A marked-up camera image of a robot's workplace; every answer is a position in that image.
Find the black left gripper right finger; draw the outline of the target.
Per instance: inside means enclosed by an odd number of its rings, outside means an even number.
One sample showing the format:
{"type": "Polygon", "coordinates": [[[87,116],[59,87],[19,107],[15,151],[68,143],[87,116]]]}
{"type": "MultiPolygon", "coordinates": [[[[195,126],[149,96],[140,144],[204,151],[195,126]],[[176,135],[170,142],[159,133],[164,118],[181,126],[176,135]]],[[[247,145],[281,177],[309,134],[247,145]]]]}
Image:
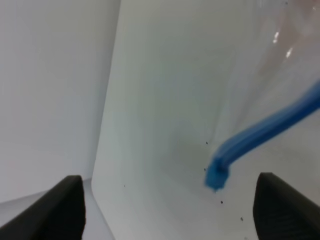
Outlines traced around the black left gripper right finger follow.
{"type": "Polygon", "coordinates": [[[253,218],[260,240],[320,238],[320,207],[273,173],[259,175],[253,218]]]}

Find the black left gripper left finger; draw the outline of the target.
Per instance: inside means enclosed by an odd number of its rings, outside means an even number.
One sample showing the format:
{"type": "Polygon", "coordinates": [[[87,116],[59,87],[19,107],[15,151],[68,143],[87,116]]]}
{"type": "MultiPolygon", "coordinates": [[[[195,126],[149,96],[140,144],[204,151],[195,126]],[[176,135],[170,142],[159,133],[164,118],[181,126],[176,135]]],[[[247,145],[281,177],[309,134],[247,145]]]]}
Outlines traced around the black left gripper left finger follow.
{"type": "Polygon", "coordinates": [[[83,179],[70,175],[0,228],[2,240],[81,240],[86,226],[83,179]]]}

